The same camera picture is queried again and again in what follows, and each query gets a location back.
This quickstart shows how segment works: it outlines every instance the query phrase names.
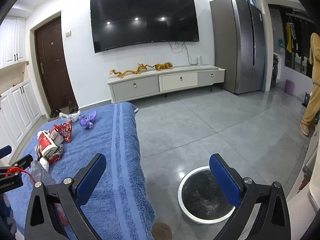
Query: purple trash bin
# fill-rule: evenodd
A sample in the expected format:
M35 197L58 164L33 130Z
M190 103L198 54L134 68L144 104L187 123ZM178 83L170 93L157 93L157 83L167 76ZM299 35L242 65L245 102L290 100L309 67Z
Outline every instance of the purple trash bin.
M289 79L285 80L285 85L284 85L284 92L286 92L289 95L293 94L293 89L294 89L294 82L292 82Z

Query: refrigerator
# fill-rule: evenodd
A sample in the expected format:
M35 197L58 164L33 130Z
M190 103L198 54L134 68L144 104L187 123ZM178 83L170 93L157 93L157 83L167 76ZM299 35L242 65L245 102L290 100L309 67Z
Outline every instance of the refrigerator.
M210 2L215 66L224 68L222 88L234 94L261 90L266 45L261 11L246 0Z

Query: black trash bag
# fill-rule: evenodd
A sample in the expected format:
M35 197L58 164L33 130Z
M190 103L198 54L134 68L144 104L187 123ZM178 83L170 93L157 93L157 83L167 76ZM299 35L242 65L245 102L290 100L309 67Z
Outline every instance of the black trash bag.
M182 187L182 201L192 215L205 220L221 218L233 208L210 170L200 171L187 179Z

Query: table covered with towel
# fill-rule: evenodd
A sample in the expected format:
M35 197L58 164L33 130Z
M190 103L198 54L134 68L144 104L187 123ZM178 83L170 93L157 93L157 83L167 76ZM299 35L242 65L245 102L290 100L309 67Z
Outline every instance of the table covered with towel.
M135 122L135 107L128 102L96 108L93 128L83 129L79 121L72 124L71 142L64 142L62 158L49 168L49 174L60 183L74 177L96 153L104 154L107 167L88 203L81 207L84 215L102 239L152 239L154 210L146 199L145 179L140 166L139 140ZM88 115L92 110L84 111ZM39 130L49 130L48 122ZM36 134L22 156L35 159ZM32 184L26 174L24 185L7 193L17 228L24 233L26 213ZM71 228L65 228L70 239L76 239Z

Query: black tv screen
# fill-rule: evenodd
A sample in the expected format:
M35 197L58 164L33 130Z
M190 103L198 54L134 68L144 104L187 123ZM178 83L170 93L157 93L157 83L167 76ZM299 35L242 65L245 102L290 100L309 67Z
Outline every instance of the black tv screen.
M91 0L94 51L158 41L199 41L194 0Z

